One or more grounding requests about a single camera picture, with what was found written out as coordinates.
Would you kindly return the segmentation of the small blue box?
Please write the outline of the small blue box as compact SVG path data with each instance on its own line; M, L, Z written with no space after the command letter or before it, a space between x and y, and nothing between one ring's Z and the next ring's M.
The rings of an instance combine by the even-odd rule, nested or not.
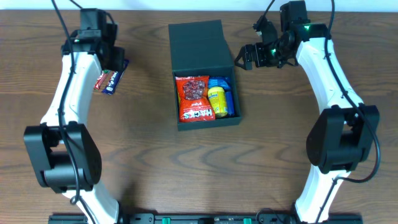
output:
M232 117L235 115L233 94L231 91L225 93L226 103L227 103L227 114Z

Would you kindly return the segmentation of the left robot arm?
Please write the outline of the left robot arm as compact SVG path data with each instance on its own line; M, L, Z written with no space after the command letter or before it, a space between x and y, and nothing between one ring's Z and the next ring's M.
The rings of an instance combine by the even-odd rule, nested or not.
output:
M96 81L104 70L125 69L115 46L118 24L101 9L83 8L80 28L66 33L62 74L50 108L24 131L24 144L41 187L69 198L84 216L70 223L126 223L119 202L101 181L101 154L86 127Z

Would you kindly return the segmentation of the dark green box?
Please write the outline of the dark green box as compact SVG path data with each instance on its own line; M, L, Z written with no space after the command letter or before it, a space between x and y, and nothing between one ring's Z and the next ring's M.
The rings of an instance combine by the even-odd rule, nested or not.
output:
M233 56L220 20L169 25L172 76L227 77L231 87L234 115L214 121L182 123L179 131L238 125L242 120Z

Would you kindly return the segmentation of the purple Dairy Milk bar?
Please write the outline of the purple Dairy Milk bar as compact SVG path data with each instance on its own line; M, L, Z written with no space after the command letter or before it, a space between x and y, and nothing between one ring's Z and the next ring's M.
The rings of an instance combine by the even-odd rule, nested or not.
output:
M128 65L129 65L129 60L125 59L122 70L114 72L112 74L111 78L108 81L108 84L101 91L102 93L107 94L107 95L113 95L115 93L115 91L119 85L119 82L122 79L124 72L127 69Z

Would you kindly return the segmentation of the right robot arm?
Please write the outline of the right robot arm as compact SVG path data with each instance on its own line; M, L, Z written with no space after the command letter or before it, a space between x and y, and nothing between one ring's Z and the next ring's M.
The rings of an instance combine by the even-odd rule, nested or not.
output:
M311 163L305 187L290 214L257 214L260 223L362 223L355 213L329 212L350 173L364 162L371 148L379 149L376 129L380 114L356 94L336 57L331 24L313 23L304 1L280 7L281 29L266 16L253 29L261 37L241 48L234 64L244 70L285 65L302 67L317 100L320 115L309 132L306 152Z

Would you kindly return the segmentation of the yellow cylindrical candy container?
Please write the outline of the yellow cylindrical candy container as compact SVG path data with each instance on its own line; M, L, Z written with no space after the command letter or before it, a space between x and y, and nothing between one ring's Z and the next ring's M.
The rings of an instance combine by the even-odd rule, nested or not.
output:
M220 86L212 87L208 90L208 100L215 112L216 118L223 118L228 114L225 91Z

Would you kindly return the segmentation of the red KitKat bar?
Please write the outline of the red KitKat bar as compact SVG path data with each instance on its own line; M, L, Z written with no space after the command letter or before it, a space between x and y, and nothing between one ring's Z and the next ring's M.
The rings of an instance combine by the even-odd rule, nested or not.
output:
M107 76L109 74L110 74L110 70L103 70L101 72L101 75L97 78L96 83L94 85L95 90L99 90L101 88L101 85L103 84L103 82L105 81L105 79L107 78Z

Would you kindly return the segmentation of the blue Oreo cookie pack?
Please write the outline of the blue Oreo cookie pack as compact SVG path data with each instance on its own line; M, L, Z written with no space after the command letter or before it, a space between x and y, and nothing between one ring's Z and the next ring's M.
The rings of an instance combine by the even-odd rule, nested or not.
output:
M231 84L229 77L210 77L208 80L208 88L222 87L224 91L231 91Z

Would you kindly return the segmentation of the red Hacks candy bag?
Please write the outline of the red Hacks candy bag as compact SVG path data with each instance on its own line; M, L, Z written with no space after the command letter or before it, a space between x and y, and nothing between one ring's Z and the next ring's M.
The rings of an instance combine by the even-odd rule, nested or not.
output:
M175 78L181 123L215 120L215 112L207 98L208 80L209 76Z

